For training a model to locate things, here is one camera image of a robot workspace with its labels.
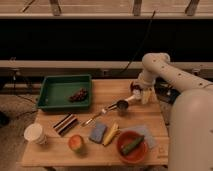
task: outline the red bowl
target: red bowl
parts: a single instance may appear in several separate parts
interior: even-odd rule
[[[129,144],[130,142],[132,142],[135,138],[141,136],[140,134],[138,134],[137,132],[134,131],[125,131],[122,132],[118,139],[117,139],[117,151],[118,151],[118,155],[119,158],[121,159],[121,161],[123,161],[124,163],[128,163],[128,164],[138,164],[141,163],[145,156],[146,153],[148,151],[148,146],[147,143],[144,141],[142,141],[133,151],[131,151],[128,155],[122,155],[121,153],[121,148],[127,144]]]

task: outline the black wall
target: black wall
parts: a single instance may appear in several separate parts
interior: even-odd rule
[[[0,20],[0,59],[131,60],[149,20]],[[213,20],[153,20],[135,58],[167,52],[173,61],[213,61]]]

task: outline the grapes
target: grapes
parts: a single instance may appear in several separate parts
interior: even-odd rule
[[[88,91],[84,88],[81,88],[79,91],[77,91],[75,94],[69,97],[70,102],[79,102],[86,99],[88,94]]]

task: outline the blue sponge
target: blue sponge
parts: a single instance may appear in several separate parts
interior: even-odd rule
[[[92,129],[89,139],[95,143],[101,143],[107,126],[101,122],[95,123],[95,128]]]

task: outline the floor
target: floor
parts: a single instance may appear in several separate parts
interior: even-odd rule
[[[36,101],[38,95],[22,95]],[[25,128],[34,122],[36,117],[35,104],[15,95],[0,95],[0,111],[10,117],[8,125],[0,128],[0,170],[1,171],[45,171],[44,168],[23,168],[20,161],[26,146],[23,138]],[[165,123],[169,123],[169,113],[171,106],[160,102]],[[87,167],[87,168],[56,168],[57,171],[143,171],[138,167]],[[161,166],[150,169],[151,171],[166,171]]]

